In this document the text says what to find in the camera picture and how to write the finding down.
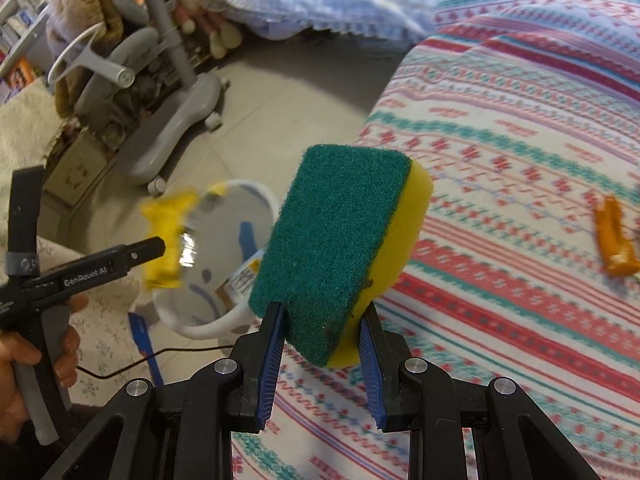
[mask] orange object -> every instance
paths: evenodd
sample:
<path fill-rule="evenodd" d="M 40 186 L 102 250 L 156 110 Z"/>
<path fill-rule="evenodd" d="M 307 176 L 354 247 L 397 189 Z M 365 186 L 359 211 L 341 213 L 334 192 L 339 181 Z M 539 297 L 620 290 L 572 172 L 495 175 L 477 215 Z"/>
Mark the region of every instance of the orange object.
<path fill-rule="evenodd" d="M 631 276 L 640 270 L 640 262 L 631 240 L 622 234 L 622 209 L 613 195 L 605 197 L 593 210 L 596 222 L 596 240 L 607 274 Z"/>
<path fill-rule="evenodd" d="M 21 57 L 15 67 L 9 72 L 9 86 L 15 90 L 22 90 L 25 86 L 36 81 L 36 75 L 29 62 Z"/>

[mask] book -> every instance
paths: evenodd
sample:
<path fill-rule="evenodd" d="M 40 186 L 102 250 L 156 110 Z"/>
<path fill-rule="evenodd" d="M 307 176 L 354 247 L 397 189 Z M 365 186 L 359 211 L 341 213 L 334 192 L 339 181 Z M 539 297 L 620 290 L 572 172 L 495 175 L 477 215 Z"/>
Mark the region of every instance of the book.
<path fill-rule="evenodd" d="M 5 38 L 11 46 L 14 46 L 18 41 L 20 41 L 20 35 L 12 29 L 11 25 L 5 23 L 2 26 L 2 37 Z"/>
<path fill-rule="evenodd" d="M 15 0 L 18 3 L 18 7 L 23 9 L 29 9 L 34 14 L 37 14 L 36 6 L 32 0 Z"/>
<path fill-rule="evenodd" d="M 5 104 L 12 95 L 12 88 L 4 79 L 0 79 L 0 104 Z"/>
<path fill-rule="evenodd" d="M 13 16 L 8 17 L 6 19 L 6 23 L 7 25 L 9 25 L 9 27 L 15 30 L 18 36 L 23 37 L 25 34 L 27 34 L 29 25 L 25 24 L 17 14 L 14 14 Z"/>
<path fill-rule="evenodd" d="M 6 56 L 10 50 L 11 47 L 9 44 L 0 36 L 0 53 Z"/>
<path fill-rule="evenodd" d="M 21 57 L 7 76 L 9 86 L 18 92 L 36 81 L 36 73 L 29 62 Z"/>
<path fill-rule="evenodd" d="M 9 52 L 11 52 L 11 49 L 14 47 L 15 42 L 11 41 L 11 39 L 6 37 L 2 32 L 0 32 L 0 38 L 2 39 L 2 42 L 9 47 Z"/>
<path fill-rule="evenodd" d="M 38 17 L 35 10 L 29 7 L 20 7 L 15 15 L 20 18 L 27 27 L 31 27 Z"/>

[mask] black cable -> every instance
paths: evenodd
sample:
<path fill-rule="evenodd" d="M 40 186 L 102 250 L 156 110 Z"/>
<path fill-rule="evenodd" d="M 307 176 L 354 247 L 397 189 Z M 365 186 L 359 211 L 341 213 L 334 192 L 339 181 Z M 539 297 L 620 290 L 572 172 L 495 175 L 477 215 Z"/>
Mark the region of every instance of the black cable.
<path fill-rule="evenodd" d="M 163 354 L 164 352 L 212 352 L 214 350 L 224 350 L 226 348 L 233 348 L 233 347 L 234 347 L 233 345 L 223 345 L 223 346 L 212 346 L 210 348 L 163 348 L 162 350 L 158 350 L 157 352 L 145 358 L 142 358 L 134 363 L 131 363 L 130 365 L 127 365 L 124 368 L 121 368 L 120 370 L 116 370 L 115 372 L 108 375 L 94 374 L 93 372 L 87 370 L 86 368 L 82 368 L 81 366 L 77 366 L 76 369 L 80 370 L 81 372 L 84 372 L 85 374 L 93 377 L 94 379 L 104 380 L 104 379 L 111 379 L 112 377 L 115 377 L 116 375 L 120 375 L 126 372 L 127 370 L 131 370 L 133 367 L 141 365 L 142 363 L 149 361 L 149 359 L 156 357 L 160 354 Z"/>

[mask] stuffed toy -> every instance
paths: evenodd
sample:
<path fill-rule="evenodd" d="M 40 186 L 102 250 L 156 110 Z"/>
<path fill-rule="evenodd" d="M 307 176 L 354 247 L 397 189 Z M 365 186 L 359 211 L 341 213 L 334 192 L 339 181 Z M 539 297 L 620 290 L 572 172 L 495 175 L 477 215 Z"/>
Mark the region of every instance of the stuffed toy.
<path fill-rule="evenodd" d="M 615 196 L 605 197 L 594 210 L 596 241 L 606 273 L 617 276 L 631 276 L 640 271 L 640 262 L 631 240 L 622 233 L 622 208 Z"/>
<path fill-rule="evenodd" d="M 200 0 L 176 0 L 173 14 L 183 33 L 193 34 L 196 26 L 204 30 L 215 59 L 222 59 L 229 50 L 242 43 L 240 30 L 220 14 L 204 9 Z"/>

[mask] gray baby chair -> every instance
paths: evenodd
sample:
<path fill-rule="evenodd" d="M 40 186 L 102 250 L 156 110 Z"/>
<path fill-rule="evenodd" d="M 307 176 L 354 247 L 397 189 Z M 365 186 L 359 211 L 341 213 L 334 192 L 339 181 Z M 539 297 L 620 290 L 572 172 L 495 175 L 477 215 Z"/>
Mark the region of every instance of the gray baby chair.
<path fill-rule="evenodd" d="M 94 72 L 74 106 L 76 116 L 95 132 L 109 128 L 133 132 L 118 152 L 116 166 L 133 184 L 147 184 L 149 193 L 162 194 L 166 182 L 158 173 L 187 129 L 201 120 L 210 130 L 222 124 L 214 109 L 226 82 L 215 73 L 195 73 L 164 0 L 145 0 L 148 12 L 134 0 L 113 2 L 129 24 L 140 28 L 107 58 L 92 49 L 103 25 L 87 29 L 56 59 L 49 83 L 79 66 Z M 148 26 L 150 18 L 154 27 Z M 136 96 L 144 92 L 150 77 L 166 77 L 162 64 L 166 58 L 182 87 L 165 98 L 155 113 L 141 119 Z"/>

